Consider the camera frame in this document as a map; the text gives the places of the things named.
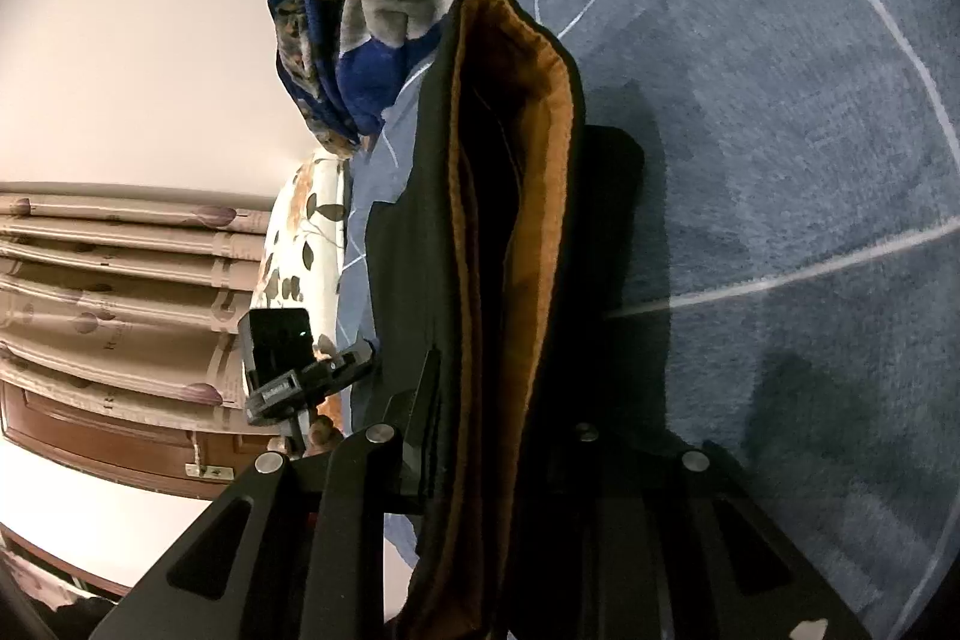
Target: beige wall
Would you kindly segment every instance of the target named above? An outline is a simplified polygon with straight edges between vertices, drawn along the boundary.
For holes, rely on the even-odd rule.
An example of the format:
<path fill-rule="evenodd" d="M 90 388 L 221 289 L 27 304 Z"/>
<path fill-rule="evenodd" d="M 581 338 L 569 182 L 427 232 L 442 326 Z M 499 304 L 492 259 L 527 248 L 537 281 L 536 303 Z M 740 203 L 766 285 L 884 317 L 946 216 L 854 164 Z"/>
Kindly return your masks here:
<path fill-rule="evenodd" d="M 0 0 L 0 183 L 275 196 L 312 137 L 265 0 Z"/>

